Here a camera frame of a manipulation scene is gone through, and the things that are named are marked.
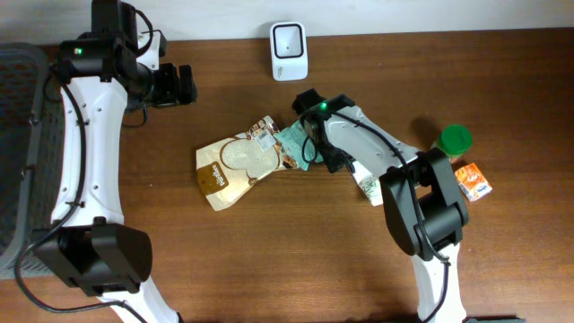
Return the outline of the beige brown snack pouch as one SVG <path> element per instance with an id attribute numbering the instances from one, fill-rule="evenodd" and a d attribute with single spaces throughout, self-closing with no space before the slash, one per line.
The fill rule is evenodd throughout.
<path id="1" fill-rule="evenodd" d="M 273 172 L 299 168 L 276 138 L 279 133 L 272 118 L 266 116 L 247 131 L 196 151 L 197 183 L 213 210 L 234 205 Z"/>

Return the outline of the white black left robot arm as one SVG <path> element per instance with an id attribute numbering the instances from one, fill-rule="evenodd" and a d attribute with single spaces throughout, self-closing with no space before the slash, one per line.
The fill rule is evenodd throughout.
<path id="1" fill-rule="evenodd" d="M 30 251 L 64 284 L 125 322 L 178 322 L 152 276 L 149 236 L 127 227 L 119 198 L 123 116 L 186 105 L 197 89 L 189 65 L 162 63 L 162 32 L 118 1 L 91 5 L 91 28 L 61 43 L 55 76 L 65 113 L 62 175 L 50 228 Z"/>

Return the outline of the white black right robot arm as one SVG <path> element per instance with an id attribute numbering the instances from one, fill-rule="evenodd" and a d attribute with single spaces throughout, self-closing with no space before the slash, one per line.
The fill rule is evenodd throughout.
<path id="1" fill-rule="evenodd" d="M 469 213 L 447 155 L 404 144 L 344 94 L 326 99 L 309 89 L 292 107 L 330 172 L 359 162 L 378 179 L 387 229 L 412 260 L 418 320 L 465 322 L 457 260 Z"/>

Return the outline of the green lid jar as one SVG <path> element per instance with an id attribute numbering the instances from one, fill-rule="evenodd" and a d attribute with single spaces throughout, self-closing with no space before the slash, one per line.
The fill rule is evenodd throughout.
<path id="1" fill-rule="evenodd" d="M 472 146 L 473 137 L 467 127 L 453 124 L 445 127 L 432 144 L 447 155 L 451 163 L 456 162 Z"/>

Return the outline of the white bamboo print tube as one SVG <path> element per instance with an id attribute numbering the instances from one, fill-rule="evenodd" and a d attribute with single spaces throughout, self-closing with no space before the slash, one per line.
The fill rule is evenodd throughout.
<path id="1" fill-rule="evenodd" d="M 383 197 L 379 178 L 368 171 L 361 163 L 354 161 L 352 163 L 352 176 L 356 184 L 360 187 L 364 195 L 369 199 L 373 206 L 383 204 Z"/>

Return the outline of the teal snack packet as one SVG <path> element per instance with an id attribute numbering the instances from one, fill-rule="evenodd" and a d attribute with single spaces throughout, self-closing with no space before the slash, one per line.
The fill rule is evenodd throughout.
<path id="1" fill-rule="evenodd" d="M 315 145 L 299 121 L 284 128 L 274 138 L 281 144 L 284 156 L 291 168 L 307 170 L 310 164 L 322 163 L 323 158 L 315 151 Z"/>

